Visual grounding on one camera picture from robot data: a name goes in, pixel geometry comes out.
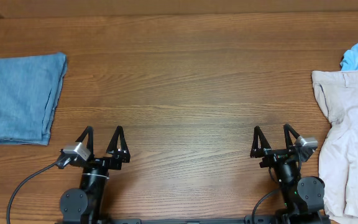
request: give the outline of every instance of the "white fabric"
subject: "white fabric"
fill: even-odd
[[[319,156],[330,218],[358,223],[358,71],[312,73],[314,96],[332,125]]]

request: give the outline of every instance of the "crumpled white cloth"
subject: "crumpled white cloth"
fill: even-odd
[[[358,71],[314,71],[312,80],[332,125],[319,155],[325,211],[339,223],[358,223]]]

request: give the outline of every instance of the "wooden table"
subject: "wooden table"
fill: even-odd
[[[330,125],[311,71],[339,70],[357,42],[358,12],[0,20],[0,58],[68,56],[49,146],[0,146],[0,223],[19,182],[87,125],[97,156],[117,125],[132,154],[106,186],[104,211],[114,218],[250,214],[276,187],[249,157],[254,126],[274,148],[285,145],[285,123],[322,145]],[[53,168],[30,180],[12,223],[61,219],[60,196],[81,171]],[[318,151],[302,173],[318,175]],[[280,197],[258,213],[282,208]]]

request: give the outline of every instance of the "wooden tabletop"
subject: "wooden tabletop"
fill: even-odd
[[[63,52],[68,70],[48,146],[0,146],[0,223],[13,190],[94,127],[103,156],[117,125],[131,163],[111,171],[104,211],[114,218],[216,218],[251,214],[276,188],[251,159],[253,128],[285,146],[283,125],[321,146],[330,125],[311,71],[340,70],[358,42],[358,12],[77,17],[0,20],[0,58]],[[302,165],[318,175],[317,151]],[[62,218],[60,196],[82,170],[30,180],[12,223]],[[281,196],[258,213],[282,208]]]

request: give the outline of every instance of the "white cloth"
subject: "white cloth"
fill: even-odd
[[[339,223],[358,223],[358,71],[314,71],[312,80],[332,125],[319,156],[325,211]]]

